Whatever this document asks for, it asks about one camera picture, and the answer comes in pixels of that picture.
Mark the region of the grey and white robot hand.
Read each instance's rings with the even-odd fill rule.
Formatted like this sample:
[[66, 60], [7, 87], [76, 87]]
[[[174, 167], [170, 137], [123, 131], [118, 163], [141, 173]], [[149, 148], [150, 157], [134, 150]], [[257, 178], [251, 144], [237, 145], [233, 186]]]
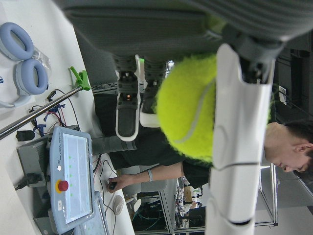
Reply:
[[310, 0], [58, 0], [112, 54], [116, 133], [160, 125], [180, 153], [211, 160], [206, 234], [251, 235], [275, 60], [313, 27]]

